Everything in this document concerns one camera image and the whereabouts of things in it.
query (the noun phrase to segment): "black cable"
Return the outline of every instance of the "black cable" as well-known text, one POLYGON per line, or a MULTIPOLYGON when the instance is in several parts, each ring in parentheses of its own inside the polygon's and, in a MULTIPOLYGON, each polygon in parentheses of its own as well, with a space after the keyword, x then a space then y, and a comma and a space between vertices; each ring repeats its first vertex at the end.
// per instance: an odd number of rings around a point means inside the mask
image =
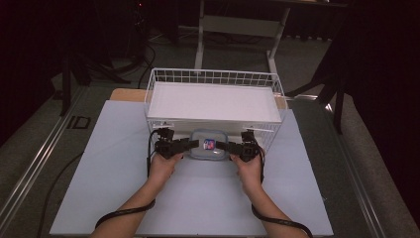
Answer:
POLYGON ((145 71, 142 73, 142 75, 141 75, 141 76, 140 76, 140 78, 139 78, 139 84, 137 85, 137 88, 138 88, 138 89, 140 89, 140 84, 142 83, 142 80, 143 80, 143 78, 145 77, 146 72, 148 72, 148 70, 149 70, 149 69, 150 69, 150 70, 152 70, 152 69, 154 68, 154 67, 153 67, 153 65, 152 65, 152 63, 154 63, 155 58, 156 58, 156 55, 157 55, 157 53, 156 53, 155 49, 153 49, 151 46, 149 46, 149 44, 146 44, 146 47, 148 47, 149 49, 151 49, 151 50, 152 50, 153 57, 152 57, 152 60, 151 60, 151 61, 149 61, 146 57, 144 57, 145 63, 146 63, 148 66, 145 68, 145 71))
MULTIPOLYGON (((135 66, 134 68, 132 68, 132 70, 127 70, 127 71, 124 71, 124 72, 122 72, 122 71, 121 72, 114 72, 114 73, 116 73, 120 77, 124 78, 127 75, 130 75, 130 74, 133 74, 133 73, 139 71, 140 68, 142 68, 142 67, 146 67, 146 66, 142 66, 141 64, 139 64, 139 65, 135 66)), ((92 73, 91 75, 95 77, 94 80, 98 80, 98 81, 108 80, 108 78, 105 78, 103 76, 101 77, 101 75, 96 70, 94 70, 92 67, 90 67, 89 65, 87 65, 87 68, 89 69, 89 74, 92 73)))
POLYGON ((90 66, 90 68, 92 70, 95 70, 99 73, 101 73, 102 75, 110 78, 111 80, 118 82, 118 83, 130 83, 129 80, 123 79, 119 76, 117 76, 116 74, 112 73, 111 71, 109 71, 107 68, 105 68, 103 65, 101 65, 98 62, 95 62, 94 60, 82 55, 82 54, 78 54, 78 57, 80 57, 86 64, 88 64, 90 66))
POLYGON ((98 222, 96 222, 95 225, 95 229, 98 228, 98 226, 100 224, 102 224, 104 221, 109 220, 111 218, 117 217, 117 216, 123 216, 123 215, 129 215, 129 214, 134 214, 134 213, 139 213, 139 212, 143 212, 143 211, 147 211, 149 209, 151 209, 152 207, 155 206, 156 200, 154 199, 151 203, 145 205, 145 206, 141 206, 141 207, 137 207, 137 208, 130 208, 130 209, 124 209, 124 210, 117 210, 117 211, 113 211, 110 212, 104 216, 102 216, 98 222))
POLYGON ((222 42, 222 41, 217 41, 217 40, 210 39, 210 38, 206 37, 206 39, 205 39, 206 41, 214 42, 217 45, 231 45, 231 44, 237 44, 237 45, 240 45, 240 44, 255 45, 255 44, 257 44, 257 43, 259 43, 260 41, 263 40, 263 37, 255 37, 255 36, 252 36, 252 37, 248 37, 246 40, 239 41, 239 40, 236 40, 233 37, 232 34, 226 34, 226 33, 212 33, 211 35, 221 36, 221 37, 224 37, 225 38, 225 41, 222 42))
POLYGON ((38 227, 38 235, 37 237, 40 238, 41 237, 41 233, 43 232, 43 226, 44 226, 44 219, 46 217, 46 211, 47 211, 47 206, 49 204, 49 200, 50 200, 50 196, 53 192, 53 188, 56 184, 56 182, 58 181, 58 179, 61 177, 62 173, 64 173, 64 171, 73 163, 75 162, 77 159, 79 159, 81 156, 83 155, 83 152, 80 153, 79 155, 77 155, 76 157, 74 157, 73 159, 71 159, 71 161, 69 161, 67 163, 67 165, 65 165, 65 167, 59 172, 58 176, 56 176, 55 180, 53 181, 49 193, 47 194, 47 198, 46 201, 44 202, 44 207, 43 207, 43 214, 41 216, 41 221, 40 221, 40 226, 38 227))
POLYGON ((158 130, 153 130, 151 132, 151 134, 149 135, 149 144, 148 144, 148 157, 147 157, 147 161, 148 161, 148 177, 151 173, 151 166, 152 166, 152 153, 151 153, 151 146, 152 146, 152 137, 154 135, 154 133, 156 133, 158 130))
POLYGON ((313 238, 312 233, 309 230, 309 228, 306 227, 305 225, 301 224, 301 223, 290 221, 290 220, 283 220, 283 219, 270 218, 270 217, 263 216, 263 215, 259 214, 259 212, 256 210, 256 208, 253 205, 252 205, 252 210, 253 210, 254 216, 256 218, 258 218, 259 220, 269 222, 269 223, 274 223, 274 224, 279 224, 279 225, 285 225, 285 226, 298 228, 298 229, 303 230, 310 238, 313 238))
POLYGON ((262 163, 261 180, 263 183, 263 167, 265 166, 265 152, 263 151, 263 148, 260 145, 259 145, 259 154, 260 154, 261 163, 262 163))
POLYGON ((105 68, 107 68, 110 72, 119 74, 119 73, 128 72, 130 70, 134 70, 135 68, 141 65, 141 61, 142 61, 141 57, 135 56, 131 59, 131 62, 127 65, 124 65, 121 67, 115 67, 115 68, 110 68, 110 67, 105 67, 105 68))

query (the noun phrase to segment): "white platform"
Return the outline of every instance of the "white platform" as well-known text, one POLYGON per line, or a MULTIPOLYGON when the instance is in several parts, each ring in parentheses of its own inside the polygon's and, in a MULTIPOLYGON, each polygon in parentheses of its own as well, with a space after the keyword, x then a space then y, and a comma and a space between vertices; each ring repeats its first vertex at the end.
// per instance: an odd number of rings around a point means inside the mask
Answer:
MULTIPOLYGON (((55 221, 53 235, 88 235, 147 178, 144 103, 107 101, 55 221)), ((262 236, 232 162, 183 159, 148 211, 138 235, 262 236)), ((294 115, 266 155, 263 186, 293 220, 316 236, 333 231, 294 115)))
POLYGON ((270 87, 159 81, 148 118, 281 123, 270 87))

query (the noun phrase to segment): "wire rack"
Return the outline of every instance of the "wire rack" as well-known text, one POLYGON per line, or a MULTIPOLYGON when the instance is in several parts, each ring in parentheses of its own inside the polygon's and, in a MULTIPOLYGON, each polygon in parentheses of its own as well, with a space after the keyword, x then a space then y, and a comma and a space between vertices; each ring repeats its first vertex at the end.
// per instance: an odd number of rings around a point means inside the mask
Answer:
POLYGON ((255 135, 260 144, 267 151, 276 133, 278 132, 281 122, 286 115, 287 103, 281 87, 279 77, 275 73, 251 72, 251 71, 231 71, 231 70, 206 70, 206 69, 181 69, 181 68, 154 68, 151 73, 148 84, 148 91, 145 98, 145 113, 148 118, 149 128, 156 127, 174 127, 176 132, 183 132, 185 135, 193 129, 213 129, 227 132, 230 137, 240 137, 241 131, 254 130, 255 135), (149 117, 150 107, 154 100, 154 91, 157 82, 169 83, 193 83, 208 85, 234 85, 247 88, 270 88, 273 100, 278 109, 280 123, 259 123, 259 122, 203 122, 203 121, 167 121, 167 119, 159 120, 149 117))

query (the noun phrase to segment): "forearm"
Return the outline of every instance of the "forearm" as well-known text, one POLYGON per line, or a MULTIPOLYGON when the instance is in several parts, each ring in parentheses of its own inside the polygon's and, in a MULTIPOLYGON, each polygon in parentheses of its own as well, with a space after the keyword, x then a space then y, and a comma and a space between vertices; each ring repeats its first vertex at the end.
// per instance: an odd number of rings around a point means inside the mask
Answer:
MULTIPOLYGON (((269 218, 290 220, 290 218, 281 209, 279 209, 277 205, 275 205, 271 198, 269 198, 261 186, 253 189, 252 192, 249 192, 248 197, 260 215, 269 218)), ((262 221, 262 225, 269 237, 308 237, 305 232, 294 227, 265 221, 262 221)))
MULTIPOLYGON (((142 207, 150 204, 158 195, 158 189, 146 182, 118 210, 142 207)), ((146 212, 113 217, 99 225, 90 237, 133 237, 146 212)))

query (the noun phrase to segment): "electrical cord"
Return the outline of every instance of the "electrical cord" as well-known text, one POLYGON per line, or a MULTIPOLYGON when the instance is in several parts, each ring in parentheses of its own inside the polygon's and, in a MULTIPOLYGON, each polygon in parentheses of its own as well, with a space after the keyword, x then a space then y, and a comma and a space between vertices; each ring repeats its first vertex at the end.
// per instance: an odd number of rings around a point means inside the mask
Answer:
POLYGON ((44 219, 46 217, 46 212, 47 212, 47 206, 49 204, 49 200, 50 200, 50 196, 53 192, 53 188, 55 187, 56 182, 58 181, 58 179, 61 177, 61 175, 64 173, 64 171, 75 161, 77 161, 77 159, 79 159, 81 156, 83 155, 83 152, 80 153, 79 155, 75 156, 73 159, 71 159, 67 165, 65 165, 65 167, 59 172, 59 174, 56 176, 55 180, 52 182, 52 185, 50 186, 50 190, 49 193, 47 194, 47 198, 46 201, 44 202, 44 207, 43 207, 43 213, 41 216, 41 220, 40 220, 40 225, 38 227, 38 234, 37 234, 37 238, 41 237, 41 234, 43 232, 43 226, 44 226, 44 219))
POLYGON ((141 64, 141 61, 142 61, 142 58, 140 56, 135 56, 131 59, 131 62, 127 65, 116 67, 116 68, 110 68, 110 67, 105 67, 105 68, 107 68, 109 71, 114 72, 114 73, 124 73, 130 70, 134 70, 136 67, 139 67, 141 64))
POLYGON ((263 150, 263 148, 259 145, 259 153, 260 153, 260 158, 261 158, 261 163, 262 163, 262 171, 261 171, 261 180, 263 183, 263 167, 265 166, 265 151, 263 150))
POLYGON ((130 83, 130 81, 123 79, 119 76, 117 76, 116 74, 112 73, 111 71, 109 71, 107 68, 105 68, 104 66, 102 66, 100 63, 95 62, 94 60, 82 55, 82 54, 78 54, 78 56, 86 63, 88 64, 88 66, 97 71, 100 72, 101 74, 103 74, 104 76, 112 79, 115 82, 118 83, 130 83))
MULTIPOLYGON (((152 154, 155 152, 151 152, 151 146, 152 146, 152 137, 155 133, 157 133, 158 130, 153 130, 151 132, 151 134, 149 135, 149 144, 148 144, 148 157, 147 157, 147 163, 148 163, 148 177, 151 171, 151 166, 152 166, 152 154)), ((149 203, 146 206, 141 206, 141 207, 137 207, 137 208, 130 208, 130 209, 124 209, 124 210, 117 210, 117 211, 113 211, 110 212, 104 216, 102 216, 98 222, 96 222, 95 225, 95 229, 102 224, 104 221, 109 220, 111 218, 117 217, 117 216, 123 216, 123 215, 129 215, 129 214, 134 214, 134 213, 139 213, 139 212, 143 212, 143 211, 147 211, 151 208, 153 208, 155 206, 156 200, 154 199, 151 203, 149 203)))
POLYGON ((154 199, 151 203, 145 205, 145 206, 141 206, 141 207, 136 207, 136 208, 130 208, 130 209, 124 209, 124 210, 117 210, 117 211, 113 211, 110 212, 104 216, 102 216, 98 222, 96 222, 95 225, 95 229, 98 228, 98 226, 100 224, 102 224, 104 221, 109 220, 111 218, 117 217, 117 216, 123 216, 123 215, 129 215, 129 214, 134 214, 134 213, 139 213, 139 212, 143 212, 143 211, 147 211, 149 209, 152 209, 155 206, 156 200, 154 199))
POLYGON ((226 33, 211 33, 208 36, 205 37, 205 40, 206 41, 213 42, 213 43, 216 43, 217 45, 231 45, 231 44, 249 44, 249 45, 254 45, 254 44, 257 44, 257 43, 259 43, 260 41, 263 40, 263 37, 255 37, 255 36, 252 36, 252 37, 248 37, 244 41, 239 41, 239 40, 236 40, 233 37, 232 34, 226 34, 226 33), (211 35, 222 36, 222 37, 225 38, 225 42, 217 41, 217 40, 214 40, 214 39, 210 39, 208 36, 211 36, 211 35))
POLYGON ((313 238, 312 233, 309 230, 309 228, 301 223, 290 221, 290 220, 283 220, 283 219, 270 218, 270 217, 263 216, 256 210, 256 208, 253 205, 252 205, 252 210, 253 210, 254 216, 258 218, 259 220, 269 222, 269 223, 275 223, 279 225, 295 227, 295 228, 303 230, 308 235, 308 237, 313 238))
MULTIPOLYGON (((190 33, 185 33, 185 34, 179 36, 178 39, 180 40, 180 39, 184 39, 184 38, 187 38, 187 37, 190 37, 190 36, 193 36, 193 37, 197 38, 198 37, 197 34, 198 34, 198 30, 192 31, 190 33)), ((160 45, 172 44, 172 42, 168 39, 162 39, 161 41, 157 41, 157 39, 159 39, 159 38, 164 38, 164 34, 159 34, 159 35, 156 35, 154 37, 151 37, 151 38, 148 39, 148 42, 154 43, 154 44, 160 44, 160 45)))
POLYGON ((152 53, 153 53, 153 57, 152 57, 152 60, 150 60, 150 61, 149 61, 146 57, 144 57, 145 63, 146 63, 148 66, 145 68, 145 71, 143 71, 142 75, 141 75, 141 76, 140 76, 140 78, 139 78, 139 83, 138 83, 138 85, 137 85, 137 88, 138 88, 138 89, 140 89, 140 84, 142 83, 143 78, 144 78, 144 77, 145 77, 145 75, 146 75, 146 72, 148 72, 148 70, 149 70, 149 69, 150 69, 150 70, 152 70, 152 69, 154 68, 154 66, 152 65, 152 63, 154 63, 155 58, 156 58, 156 55, 157 55, 157 53, 156 53, 155 49, 154 49, 154 48, 152 48, 151 46, 149 46, 149 44, 146 44, 146 47, 148 47, 149 49, 151 49, 151 51, 152 51, 152 53))
POLYGON ((152 154, 151 153, 151 146, 152 146, 152 137, 154 135, 154 133, 157 133, 158 130, 153 130, 151 132, 151 134, 149 135, 149 145, 148 145, 148 157, 147 157, 147 161, 148 161, 148 177, 151 173, 151 166, 152 166, 152 154))

